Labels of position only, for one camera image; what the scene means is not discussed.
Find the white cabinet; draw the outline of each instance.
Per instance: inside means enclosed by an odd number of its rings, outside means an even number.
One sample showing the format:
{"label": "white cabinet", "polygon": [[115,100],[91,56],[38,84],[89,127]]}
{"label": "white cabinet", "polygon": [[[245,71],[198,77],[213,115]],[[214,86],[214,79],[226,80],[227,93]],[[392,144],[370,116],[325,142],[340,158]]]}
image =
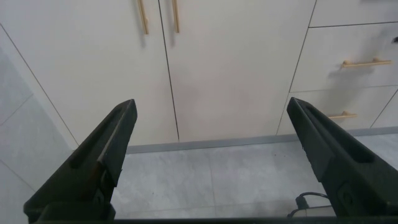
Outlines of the white cabinet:
{"label": "white cabinet", "polygon": [[311,27],[398,22],[396,0],[318,0]]}
{"label": "white cabinet", "polygon": [[276,134],[313,0],[160,1],[180,141]]}
{"label": "white cabinet", "polygon": [[[290,91],[398,85],[398,23],[309,28]],[[391,64],[342,68],[345,60]]]}
{"label": "white cabinet", "polygon": [[[387,105],[396,86],[369,87],[345,90],[322,90],[290,93],[291,97],[311,103],[316,109],[327,116],[339,116],[346,111],[346,118],[331,118],[344,129],[370,128],[383,108]],[[292,122],[286,110],[280,121],[278,134],[295,133]]]}
{"label": "white cabinet", "polygon": [[120,102],[134,98],[131,144],[177,142],[156,0],[0,0],[0,22],[81,143]]}
{"label": "white cabinet", "polygon": [[372,128],[386,128],[398,126],[398,95],[395,94],[386,108],[380,114],[378,119],[372,125]]}

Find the black cable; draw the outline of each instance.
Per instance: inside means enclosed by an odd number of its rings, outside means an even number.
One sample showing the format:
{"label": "black cable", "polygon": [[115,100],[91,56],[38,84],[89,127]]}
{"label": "black cable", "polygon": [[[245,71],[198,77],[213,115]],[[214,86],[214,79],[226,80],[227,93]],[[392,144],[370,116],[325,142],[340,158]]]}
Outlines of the black cable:
{"label": "black cable", "polygon": [[300,211],[301,209],[295,209],[295,210],[293,210],[292,212],[290,212],[288,215],[287,215],[287,218],[292,218],[293,216],[294,216],[294,214],[296,213],[296,212],[298,212],[298,211]]}
{"label": "black cable", "polygon": [[321,193],[316,193],[316,192],[304,192],[304,193],[300,194],[298,197],[304,197],[306,195],[315,195],[315,196],[324,197],[324,198],[329,199],[327,195],[321,194]]}
{"label": "black cable", "polygon": [[[326,206],[318,206],[318,207],[311,207],[311,208],[327,208],[327,207],[331,207],[331,205],[326,205]],[[296,214],[296,212],[300,211],[301,209],[295,209],[292,212],[290,212],[287,215],[287,218],[293,218],[294,214]]]}
{"label": "black cable", "polygon": [[292,218],[293,215],[298,212],[299,210],[303,210],[303,209],[308,209],[310,208],[310,206],[307,203],[307,200],[304,198],[304,196],[307,195],[314,195],[314,196],[319,196],[319,197],[324,197],[328,199],[328,196],[325,194],[321,194],[321,193],[316,193],[316,192],[304,192],[302,194],[300,194],[297,198],[296,198],[296,204],[298,209],[293,210],[292,212],[290,212],[287,217],[288,218]]}

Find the cabinet handle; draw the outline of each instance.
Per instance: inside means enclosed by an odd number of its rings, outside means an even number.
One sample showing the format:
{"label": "cabinet handle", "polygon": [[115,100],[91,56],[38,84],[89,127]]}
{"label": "cabinet handle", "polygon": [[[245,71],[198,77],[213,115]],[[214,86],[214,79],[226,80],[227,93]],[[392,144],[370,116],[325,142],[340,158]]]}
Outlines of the cabinet handle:
{"label": "cabinet handle", "polygon": [[341,65],[341,67],[350,68],[350,67],[390,65],[390,64],[392,64],[392,60],[379,60],[378,58],[374,58],[372,62],[364,62],[364,63],[352,63],[349,60],[345,60]]}
{"label": "cabinet handle", "polygon": [[357,114],[351,114],[347,111],[343,111],[341,115],[335,115],[335,116],[328,116],[330,119],[336,119],[336,118],[356,118],[358,115]]}
{"label": "cabinet handle", "polygon": [[178,18],[178,6],[177,0],[173,0],[173,12],[174,12],[174,29],[176,33],[180,32],[180,19]]}
{"label": "cabinet handle", "polygon": [[142,2],[142,0],[137,0],[137,2],[138,2],[139,14],[141,15],[142,27],[144,28],[144,34],[147,35],[149,34],[148,19],[145,15],[144,3]]}

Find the drawer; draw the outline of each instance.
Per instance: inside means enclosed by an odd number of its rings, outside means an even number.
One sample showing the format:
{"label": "drawer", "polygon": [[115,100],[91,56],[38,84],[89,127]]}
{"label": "drawer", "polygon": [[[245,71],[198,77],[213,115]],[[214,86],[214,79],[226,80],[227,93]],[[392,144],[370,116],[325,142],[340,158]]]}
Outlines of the drawer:
{"label": "drawer", "polygon": [[372,128],[386,128],[398,126],[398,94],[395,94],[378,119],[372,125]]}
{"label": "drawer", "polygon": [[[398,23],[309,29],[290,91],[398,85],[396,37]],[[343,68],[345,60],[365,65]]]}
{"label": "drawer", "polygon": [[318,0],[310,27],[397,21],[396,0]]}
{"label": "drawer", "polygon": [[[327,116],[341,115],[343,111],[356,114],[354,118],[332,119],[344,129],[370,128],[398,87],[369,87],[351,90],[322,90],[289,93],[291,97],[307,101]],[[277,134],[295,133],[290,118],[283,112]]]}

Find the tiled floor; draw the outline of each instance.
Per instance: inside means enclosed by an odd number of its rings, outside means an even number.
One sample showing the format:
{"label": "tiled floor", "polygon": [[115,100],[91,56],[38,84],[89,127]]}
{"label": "tiled floor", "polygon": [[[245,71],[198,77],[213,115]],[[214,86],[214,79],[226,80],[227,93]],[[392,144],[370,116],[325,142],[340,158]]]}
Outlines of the tiled floor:
{"label": "tiled floor", "polygon": [[[398,134],[358,139],[398,168]],[[112,203],[116,218],[284,217],[306,191],[325,193],[300,143],[282,142],[127,155]]]}

